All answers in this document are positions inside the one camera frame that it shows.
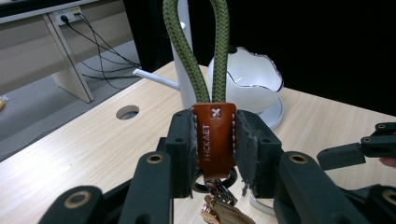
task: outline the gray floor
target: gray floor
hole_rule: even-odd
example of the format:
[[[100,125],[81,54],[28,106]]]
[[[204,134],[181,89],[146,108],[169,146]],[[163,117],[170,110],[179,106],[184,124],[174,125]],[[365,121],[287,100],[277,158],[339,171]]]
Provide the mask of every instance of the gray floor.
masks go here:
[[[123,57],[138,63],[133,41],[118,46],[115,50]],[[131,65],[118,64],[126,62],[113,53],[105,52],[102,55],[116,62],[103,60],[104,71],[122,69],[106,73],[107,77],[130,76],[134,70]],[[84,63],[93,69],[101,70],[98,56],[92,57]],[[82,63],[79,63],[78,67],[84,75],[103,77],[101,72],[94,71]],[[109,81],[110,85],[105,80],[85,78],[94,97],[94,101],[88,104],[58,87],[51,76],[3,95],[2,97],[7,100],[6,106],[0,111],[0,161],[24,149],[34,141],[99,105],[105,99],[119,92],[120,89],[130,86],[140,79],[139,77],[114,79]]]

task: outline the brown leather tag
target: brown leather tag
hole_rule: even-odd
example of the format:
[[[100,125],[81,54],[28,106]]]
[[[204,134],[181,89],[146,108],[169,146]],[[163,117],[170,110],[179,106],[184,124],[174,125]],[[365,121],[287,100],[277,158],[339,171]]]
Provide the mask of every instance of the brown leather tag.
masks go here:
[[[197,132],[197,166],[203,170],[204,180],[228,178],[235,167],[236,106],[230,103],[196,104],[191,110]]]

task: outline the green rope strap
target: green rope strap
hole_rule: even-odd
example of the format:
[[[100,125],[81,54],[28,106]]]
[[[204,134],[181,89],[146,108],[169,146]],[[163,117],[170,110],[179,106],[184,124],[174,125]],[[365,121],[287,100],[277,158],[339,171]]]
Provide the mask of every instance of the green rope strap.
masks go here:
[[[177,12],[177,1],[178,0],[163,0],[163,18],[166,30],[189,76],[197,102],[210,103],[204,77],[201,74],[198,62],[190,49],[180,25]],[[212,102],[220,103],[225,102],[230,24],[227,2],[225,0],[210,0],[210,2],[215,11],[216,19]]]

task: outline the wooden table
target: wooden table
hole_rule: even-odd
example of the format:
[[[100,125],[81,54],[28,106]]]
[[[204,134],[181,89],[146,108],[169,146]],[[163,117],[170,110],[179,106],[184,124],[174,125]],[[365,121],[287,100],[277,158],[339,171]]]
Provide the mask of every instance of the wooden table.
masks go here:
[[[155,74],[176,81],[173,63]],[[313,158],[324,148],[359,142],[379,122],[396,118],[352,105],[284,88],[285,114],[274,133],[285,151],[302,151]],[[132,119],[117,112],[136,105]],[[70,121],[25,150],[0,163],[0,223],[37,223],[52,202],[66,190],[95,185],[107,192],[134,176],[138,159],[154,151],[168,132],[172,115],[181,110],[178,91],[142,79]],[[396,170],[378,159],[328,172],[340,187],[357,189],[372,184],[396,186]],[[230,190],[237,207],[256,223],[276,218],[253,208],[242,197],[242,183]],[[200,209],[204,194],[175,200],[175,223],[204,223]]]

